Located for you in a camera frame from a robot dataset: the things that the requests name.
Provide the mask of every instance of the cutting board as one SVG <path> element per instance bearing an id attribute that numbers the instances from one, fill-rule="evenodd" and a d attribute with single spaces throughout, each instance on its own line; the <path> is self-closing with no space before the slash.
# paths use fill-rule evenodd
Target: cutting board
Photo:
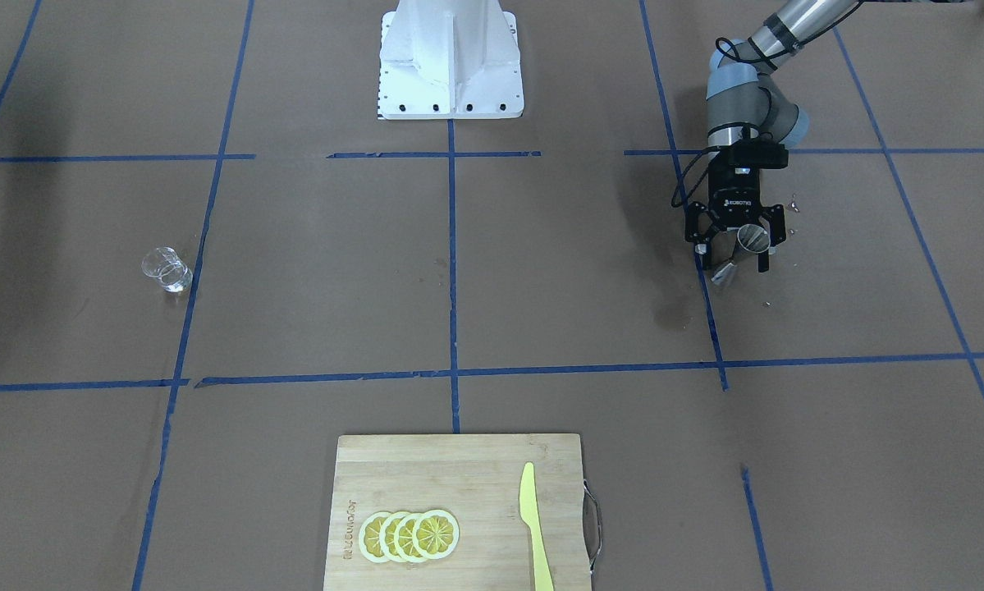
<path id="1" fill-rule="evenodd" d="M 345 435 L 338 440 L 324 591 L 533 590 L 532 543 L 518 493 L 536 467 L 543 542 L 555 591 L 590 591 L 577 434 Z M 423 564 L 374 564 L 360 524 L 377 511 L 446 509 L 455 551 Z"/>

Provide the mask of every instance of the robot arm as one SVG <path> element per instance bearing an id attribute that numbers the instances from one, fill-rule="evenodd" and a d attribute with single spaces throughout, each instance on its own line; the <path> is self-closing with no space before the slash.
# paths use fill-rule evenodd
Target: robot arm
<path id="1" fill-rule="evenodd" d="M 808 115 L 781 93 L 772 72 L 863 1 L 790 0 L 746 41 L 717 40 L 707 81 L 709 198 L 685 209 L 685 239 L 695 244 L 705 268 L 712 266 L 714 236 L 735 232 L 725 265 L 757 254 L 758 271 L 769 270 L 769 254 L 787 239 L 787 229 L 783 206 L 762 206 L 761 171 L 785 168 L 787 149 L 809 131 Z"/>

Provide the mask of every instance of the knife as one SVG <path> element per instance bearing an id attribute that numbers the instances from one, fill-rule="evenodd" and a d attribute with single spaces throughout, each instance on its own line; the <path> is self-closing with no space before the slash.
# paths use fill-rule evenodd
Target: knife
<path id="1" fill-rule="evenodd" d="M 543 531 L 539 526 L 539 504 L 536 501 L 536 467 L 529 461 L 521 472 L 521 520 L 532 532 L 532 562 L 536 591 L 554 591 L 551 565 L 547 562 L 547 550 L 543 546 Z"/>

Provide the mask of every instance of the lemon slice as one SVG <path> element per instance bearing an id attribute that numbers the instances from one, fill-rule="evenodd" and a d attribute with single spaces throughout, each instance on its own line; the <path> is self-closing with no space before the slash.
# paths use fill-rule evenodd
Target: lemon slice
<path id="1" fill-rule="evenodd" d="M 403 562 L 403 558 L 398 557 L 396 553 L 397 548 L 397 525 L 400 524 L 400 520 L 403 520 L 406 516 L 410 515 L 409 511 L 398 511 L 397 513 L 391 513 L 387 515 L 386 519 L 382 522 L 382 526 L 378 528 L 378 547 L 382 550 L 384 557 L 389 558 L 389 560 L 394 562 Z"/>
<path id="2" fill-rule="evenodd" d="M 382 528 L 382 522 L 389 516 L 389 511 L 372 513 L 360 526 L 360 553 L 364 554 L 364 558 L 368 558 L 369 561 L 390 561 L 390 557 L 387 557 L 386 553 L 382 552 L 382 546 L 378 543 L 378 534 Z"/>
<path id="3" fill-rule="evenodd" d="M 428 560 L 428 558 L 423 557 L 423 554 L 419 554 L 412 539 L 412 532 L 415 531 L 415 525 L 421 516 L 423 513 L 410 513 L 403 520 L 400 520 L 400 523 L 397 524 L 396 535 L 393 536 L 394 545 L 391 546 L 391 550 L 394 550 L 398 557 L 407 562 L 425 562 Z"/>
<path id="4" fill-rule="evenodd" d="M 447 557 L 459 543 L 459 521 L 443 509 L 421 514 L 412 530 L 412 546 L 431 561 Z"/>

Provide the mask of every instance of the metal handle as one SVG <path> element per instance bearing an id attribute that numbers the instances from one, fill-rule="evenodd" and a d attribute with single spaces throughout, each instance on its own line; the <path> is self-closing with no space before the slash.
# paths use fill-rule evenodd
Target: metal handle
<path id="1" fill-rule="evenodd" d="M 593 576 L 593 567 L 597 562 L 597 557 L 601 555 L 601 549 L 604 547 L 604 538 L 601 536 L 601 504 L 597 502 L 597 497 L 593 496 L 590 492 L 590 485 L 587 483 L 586 479 L 583 479 L 583 495 L 584 497 L 589 497 L 590 501 L 593 502 L 593 515 L 594 519 L 597 520 L 597 550 L 593 551 L 593 556 L 590 558 L 590 576 Z"/>

